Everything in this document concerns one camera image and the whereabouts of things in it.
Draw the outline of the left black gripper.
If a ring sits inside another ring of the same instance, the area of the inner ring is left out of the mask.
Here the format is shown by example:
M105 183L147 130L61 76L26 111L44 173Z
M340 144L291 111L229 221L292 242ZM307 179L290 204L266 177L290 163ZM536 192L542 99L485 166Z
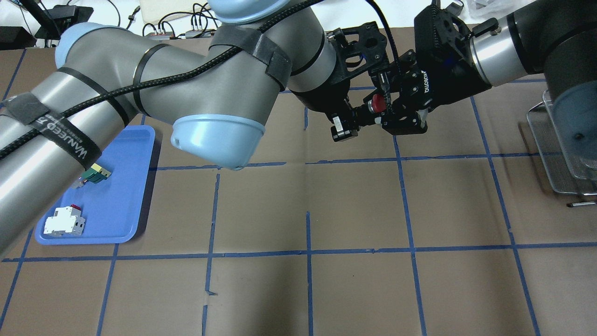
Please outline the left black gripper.
M354 110L348 97L350 80L331 83L326 79L317 87L314 82L302 80L298 75L290 77L289 90L308 109L324 113L331 123L330 132L334 142L343 142L358 136L360 126L356 124Z

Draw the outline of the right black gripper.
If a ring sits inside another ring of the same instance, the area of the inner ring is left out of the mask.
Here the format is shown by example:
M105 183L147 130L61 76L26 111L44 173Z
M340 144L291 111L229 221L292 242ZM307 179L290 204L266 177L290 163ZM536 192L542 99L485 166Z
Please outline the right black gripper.
M380 93L386 104L382 129L392 135L427 132L427 116L441 105L491 89L475 66L468 63L411 64L406 72L391 63L380 68Z

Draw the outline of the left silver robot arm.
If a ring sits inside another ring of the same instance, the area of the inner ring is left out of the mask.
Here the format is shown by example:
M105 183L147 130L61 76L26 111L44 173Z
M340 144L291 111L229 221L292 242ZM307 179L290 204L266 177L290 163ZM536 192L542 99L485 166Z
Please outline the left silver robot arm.
M70 27L57 70L2 102L4 257L103 149L142 113L173 125L174 147L223 168L247 165L278 93L331 116L349 79L313 0L211 0L222 25L207 55L96 23Z

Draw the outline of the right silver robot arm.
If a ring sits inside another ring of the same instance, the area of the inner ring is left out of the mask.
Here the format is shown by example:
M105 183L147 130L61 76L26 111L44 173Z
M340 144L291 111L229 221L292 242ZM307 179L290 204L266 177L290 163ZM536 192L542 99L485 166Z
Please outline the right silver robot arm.
M382 117L392 135L426 132L426 115L526 75L543 74L562 150L596 168L596 2L535 0L473 28L436 0L414 19L415 61Z

